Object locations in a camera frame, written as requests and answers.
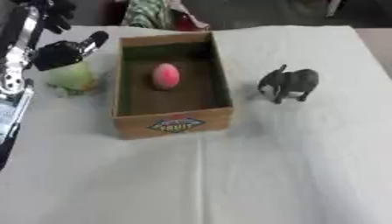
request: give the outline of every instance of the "table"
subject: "table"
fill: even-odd
[[[230,129],[136,141],[116,137],[111,87],[120,37],[89,63],[108,88],[60,99],[48,73],[28,72],[37,95],[0,174],[0,223],[391,223],[392,83],[348,27],[217,31],[234,100]],[[277,106],[256,83],[283,63],[320,72],[309,101]]]

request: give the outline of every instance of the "robotic arm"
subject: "robotic arm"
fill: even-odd
[[[34,95],[33,81],[23,71],[35,65],[45,71],[80,62],[108,39],[98,31],[81,43],[60,41],[36,50],[44,29],[55,33],[69,30],[67,18],[75,7],[67,0],[15,0],[0,34],[0,171],[4,168],[18,136],[24,113]]]

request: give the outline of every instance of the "pink ball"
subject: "pink ball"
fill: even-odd
[[[158,89],[174,88],[179,84],[179,70],[168,63],[160,64],[152,74],[152,81]]]

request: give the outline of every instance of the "toy elephant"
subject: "toy elephant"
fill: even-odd
[[[297,100],[306,101],[308,95],[319,84],[319,74],[311,69],[298,70],[296,72],[284,72],[287,65],[282,65],[279,69],[267,74],[258,85],[260,93],[264,94],[263,87],[272,86],[274,90],[274,103],[281,104],[282,99],[290,92],[302,93]]]

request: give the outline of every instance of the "white cloth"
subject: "white cloth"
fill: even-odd
[[[118,38],[167,33],[74,27],[41,44],[100,29],[110,40],[89,61],[103,75],[113,74]],[[37,95],[0,173],[0,223],[392,223],[392,84],[355,31],[258,27],[215,37],[234,98],[225,131],[119,140],[110,90],[59,99],[29,71]],[[256,92],[283,63],[319,71],[307,102],[277,106]]]

